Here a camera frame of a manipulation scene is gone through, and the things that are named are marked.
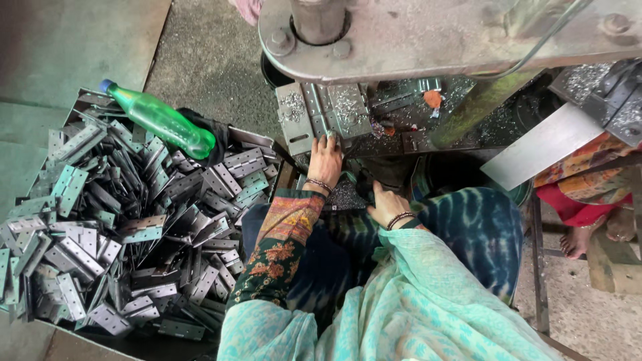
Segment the metal bolt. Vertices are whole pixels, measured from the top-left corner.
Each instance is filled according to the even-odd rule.
[[[283,30],[276,30],[272,33],[272,41],[280,47],[288,42],[288,34]]]
[[[337,58],[345,59],[350,54],[350,43],[345,40],[339,40],[334,44],[332,52]]]
[[[631,28],[629,18],[618,13],[612,13],[604,18],[604,28],[615,34],[622,34]]]

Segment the bangle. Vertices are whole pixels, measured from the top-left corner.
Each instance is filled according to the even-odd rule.
[[[393,218],[390,223],[388,223],[388,227],[386,227],[386,231],[391,231],[392,226],[395,225],[400,219],[406,218],[406,217],[414,217],[415,215],[412,212],[404,212],[404,213],[399,213],[398,215]]]
[[[320,180],[308,178],[304,183],[312,183],[314,185],[320,186],[321,188],[325,189],[328,193],[332,193],[332,188],[330,188],[330,186],[328,186],[326,183],[323,183]]]

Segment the metal pipe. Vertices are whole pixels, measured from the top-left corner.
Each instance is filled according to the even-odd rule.
[[[326,45],[339,39],[345,22],[346,0],[290,0],[299,39]]]

